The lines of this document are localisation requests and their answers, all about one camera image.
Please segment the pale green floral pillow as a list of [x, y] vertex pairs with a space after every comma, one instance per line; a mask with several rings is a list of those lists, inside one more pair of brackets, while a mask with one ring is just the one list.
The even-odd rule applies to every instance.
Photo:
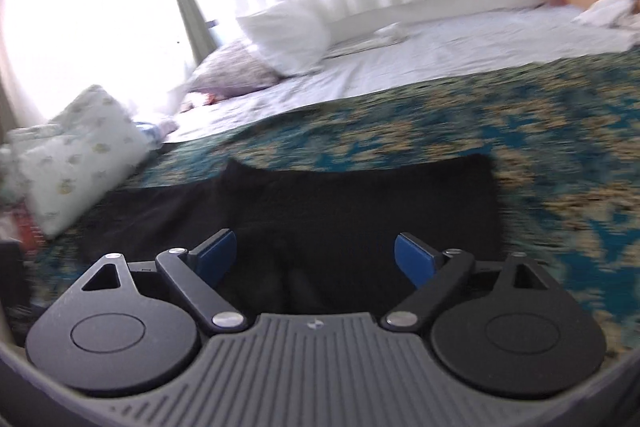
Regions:
[[13, 179], [35, 224], [60, 235], [134, 172], [151, 140], [99, 86], [47, 124], [8, 133]]

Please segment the teal paisley bed cover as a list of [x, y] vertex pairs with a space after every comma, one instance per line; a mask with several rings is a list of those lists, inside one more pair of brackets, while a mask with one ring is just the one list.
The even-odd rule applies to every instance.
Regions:
[[109, 251], [134, 260], [235, 231], [250, 312], [380, 313], [409, 287], [400, 230], [539, 260], [639, 346], [639, 53], [567, 58], [316, 104], [156, 153], [32, 266], [43, 308]]

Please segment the white bed sheet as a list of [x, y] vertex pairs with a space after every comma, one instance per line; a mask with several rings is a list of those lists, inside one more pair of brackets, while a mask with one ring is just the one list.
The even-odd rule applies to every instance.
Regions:
[[299, 107], [410, 83], [622, 53], [638, 44], [638, 30], [583, 25], [576, 20], [579, 12], [559, 6], [418, 23], [403, 43], [337, 57], [317, 74], [178, 115], [178, 128], [167, 140], [201, 139]]

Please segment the black pants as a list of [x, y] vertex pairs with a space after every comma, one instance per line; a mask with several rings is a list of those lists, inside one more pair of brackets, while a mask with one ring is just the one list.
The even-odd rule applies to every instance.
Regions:
[[150, 261], [229, 229], [238, 250], [218, 291], [241, 312], [378, 316], [411, 293], [394, 260], [399, 234], [499, 261], [499, 210], [482, 155], [351, 172], [230, 160], [204, 181], [108, 195], [82, 221], [78, 253], [85, 262], [108, 253]]

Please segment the small white rolled towel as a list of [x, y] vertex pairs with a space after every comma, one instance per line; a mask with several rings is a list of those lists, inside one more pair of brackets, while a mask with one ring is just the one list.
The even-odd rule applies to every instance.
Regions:
[[402, 43], [410, 37], [410, 32], [402, 23], [392, 23], [376, 30], [373, 41], [378, 46], [393, 46]]

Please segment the striped blue white cloth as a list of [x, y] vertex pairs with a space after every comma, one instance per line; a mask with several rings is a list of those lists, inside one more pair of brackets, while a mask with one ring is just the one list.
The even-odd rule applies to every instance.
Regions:
[[161, 119], [158, 121], [137, 121], [136, 127], [145, 134], [150, 141], [162, 145], [168, 135], [178, 129], [178, 124], [173, 119]]

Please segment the purple floral pillow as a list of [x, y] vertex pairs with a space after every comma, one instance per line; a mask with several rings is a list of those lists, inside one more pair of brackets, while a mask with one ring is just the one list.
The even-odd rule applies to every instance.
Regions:
[[186, 82], [186, 92], [235, 98], [277, 86], [280, 75], [235, 41], [209, 54]]

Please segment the crumpled white cloth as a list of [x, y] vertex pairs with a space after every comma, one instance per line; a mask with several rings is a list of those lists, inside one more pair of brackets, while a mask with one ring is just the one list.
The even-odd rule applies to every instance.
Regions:
[[639, 30], [638, 0], [598, 0], [577, 15], [573, 22], [581, 25]]

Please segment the white pillow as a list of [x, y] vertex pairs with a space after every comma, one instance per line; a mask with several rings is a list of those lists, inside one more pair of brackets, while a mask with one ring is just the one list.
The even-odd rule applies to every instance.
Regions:
[[312, 72], [331, 44], [331, 31], [321, 17], [293, 1], [240, 16], [236, 23], [247, 51], [282, 77]]

